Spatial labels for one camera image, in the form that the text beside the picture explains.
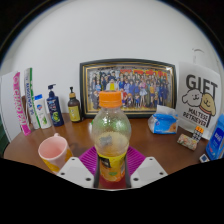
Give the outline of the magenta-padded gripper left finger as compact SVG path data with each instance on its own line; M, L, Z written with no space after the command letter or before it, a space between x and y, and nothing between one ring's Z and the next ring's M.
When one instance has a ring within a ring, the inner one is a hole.
M79 157L71 157L58 176L84 188L97 188L99 173L96 149L92 147Z

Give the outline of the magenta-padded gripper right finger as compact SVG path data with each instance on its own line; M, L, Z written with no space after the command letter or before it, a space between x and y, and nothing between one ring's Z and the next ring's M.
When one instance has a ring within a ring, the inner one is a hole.
M154 157L145 157L132 147L128 148L125 167L128 188L140 188L167 176L166 171Z

